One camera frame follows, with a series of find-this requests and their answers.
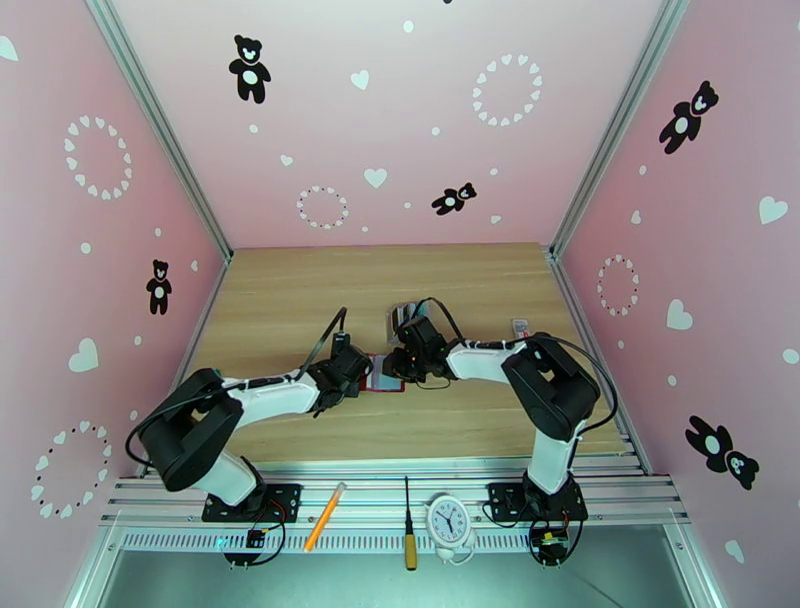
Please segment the red leather card holder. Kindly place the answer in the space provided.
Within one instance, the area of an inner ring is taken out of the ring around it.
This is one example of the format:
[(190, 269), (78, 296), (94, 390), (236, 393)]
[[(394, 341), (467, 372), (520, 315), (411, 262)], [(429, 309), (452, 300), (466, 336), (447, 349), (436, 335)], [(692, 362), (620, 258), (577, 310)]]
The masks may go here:
[(370, 364), (374, 367), (373, 372), (366, 378), (373, 393), (402, 393), (405, 391), (403, 380), (394, 380), (382, 375), (382, 366), (385, 355), (369, 354)]

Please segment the orange pen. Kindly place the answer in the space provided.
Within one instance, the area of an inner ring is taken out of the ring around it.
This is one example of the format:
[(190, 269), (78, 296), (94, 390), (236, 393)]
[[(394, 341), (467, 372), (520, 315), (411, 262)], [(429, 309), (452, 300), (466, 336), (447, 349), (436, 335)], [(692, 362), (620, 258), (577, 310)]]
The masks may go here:
[(319, 540), (323, 530), (327, 526), (334, 510), (336, 509), (342, 495), (344, 494), (345, 490), (347, 489), (347, 485), (345, 482), (339, 482), (333, 491), (330, 499), (328, 500), (327, 504), (325, 505), (322, 513), (317, 518), (313, 529), (311, 530), (310, 534), (308, 535), (304, 545), (303, 551), (306, 553), (310, 553), (313, 551), (314, 547), (316, 546), (317, 541)]

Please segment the white alarm clock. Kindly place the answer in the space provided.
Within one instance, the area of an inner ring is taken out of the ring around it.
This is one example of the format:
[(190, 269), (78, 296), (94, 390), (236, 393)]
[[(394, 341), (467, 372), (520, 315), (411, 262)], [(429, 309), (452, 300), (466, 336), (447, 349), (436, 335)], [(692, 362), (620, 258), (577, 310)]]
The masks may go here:
[(476, 533), (460, 499), (452, 494), (437, 494), (426, 508), (425, 525), (435, 553), (443, 563), (463, 566), (471, 561)]

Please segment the small black circuit board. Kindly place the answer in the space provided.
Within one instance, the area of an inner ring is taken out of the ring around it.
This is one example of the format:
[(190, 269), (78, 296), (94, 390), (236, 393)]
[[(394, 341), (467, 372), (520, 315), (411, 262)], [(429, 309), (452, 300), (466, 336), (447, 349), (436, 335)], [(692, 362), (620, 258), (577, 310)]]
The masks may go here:
[(230, 534), (221, 542), (224, 552), (256, 552), (265, 548), (267, 533), (262, 528), (250, 528)]

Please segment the circuit board yellow connector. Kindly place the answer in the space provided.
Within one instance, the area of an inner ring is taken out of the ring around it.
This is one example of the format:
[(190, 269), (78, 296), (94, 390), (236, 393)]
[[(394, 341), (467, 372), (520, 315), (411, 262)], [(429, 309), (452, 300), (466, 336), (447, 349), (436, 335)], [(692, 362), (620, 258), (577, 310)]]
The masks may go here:
[(542, 567), (560, 567), (570, 552), (568, 527), (552, 527), (548, 522), (534, 522), (528, 531), (531, 557)]

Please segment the aluminium front rail base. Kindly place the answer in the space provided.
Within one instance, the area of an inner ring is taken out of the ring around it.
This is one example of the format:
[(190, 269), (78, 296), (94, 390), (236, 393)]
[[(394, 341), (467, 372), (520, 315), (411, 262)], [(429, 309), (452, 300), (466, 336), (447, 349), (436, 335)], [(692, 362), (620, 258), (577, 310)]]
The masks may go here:
[[(638, 475), (628, 470), (620, 476), (604, 476), (599, 470), (576, 472), (588, 509), (588, 520), (552, 522), (567, 526), (572, 538), (588, 542), (592, 529), (600, 527), (677, 527), (689, 522), (673, 483), (665, 476)], [(201, 515), (207, 498), (200, 490), (170, 493), (154, 476), (120, 480), (103, 508), (100, 526), (107, 528), (107, 540), (117, 549), (141, 551), (204, 552), (248, 554), (253, 560), (274, 552), (301, 554), (303, 545), (338, 482), (328, 471), (297, 478), (277, 474), (276, 484), (303, 486), (297, 520), (294, 523), (210, 523)], [(466, 506), (476, 533), (478, 554), (528, 552), (531, 522), (496, 523), (490, 517), (487, 477), (471, 471), (450, 478), (409, 481), (410, 508), (421, 554), (434, 551), (426, 530), (426, 508), (440, 493), (452, 494)], [(404, 550), (404, 481), (379, 479), (360, 471), (346, 482), (342, 495), (314, 554), (400, 554)], [(224, 552), (221, 542), (230, 534), (262, 528), (267, 536), (259, 552)]]

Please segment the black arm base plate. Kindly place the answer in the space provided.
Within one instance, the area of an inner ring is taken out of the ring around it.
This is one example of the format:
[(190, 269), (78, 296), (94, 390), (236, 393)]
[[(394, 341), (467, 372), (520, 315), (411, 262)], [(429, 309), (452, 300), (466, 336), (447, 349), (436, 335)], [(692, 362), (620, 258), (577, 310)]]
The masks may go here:
[(574, 479), (555, 494), (522, 482), (491, 483), (487, 486), (490, 517), (498, 524), (514, 522), (583, 522), (588, 510), (581, 488)]
[(236, 506), (209, 494), (201, 519), (210, 523), (294, 523), (303, 486), (300, 484), (262, 483)]

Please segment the aluminium frame post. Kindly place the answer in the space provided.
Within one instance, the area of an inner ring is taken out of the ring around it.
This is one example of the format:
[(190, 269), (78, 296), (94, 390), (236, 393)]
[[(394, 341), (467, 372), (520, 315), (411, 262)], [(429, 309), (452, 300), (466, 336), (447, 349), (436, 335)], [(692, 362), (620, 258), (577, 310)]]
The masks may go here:
[(193, 171), (154, 86), (128, 37), (113, 0), (83, 0), (120, 68), (133, 96), (162, 146), (196, 214), (219, 251), (223, 264), (231, 263), (234, 252)]
[(656, 17), (645, 37), (609, 122), (578, 182), (558, 230), (545, 249), (547, 259), (553, 265), (560, 263), (617, 148), (622, 143), (690, 3), (691, 0), (660, 1)]

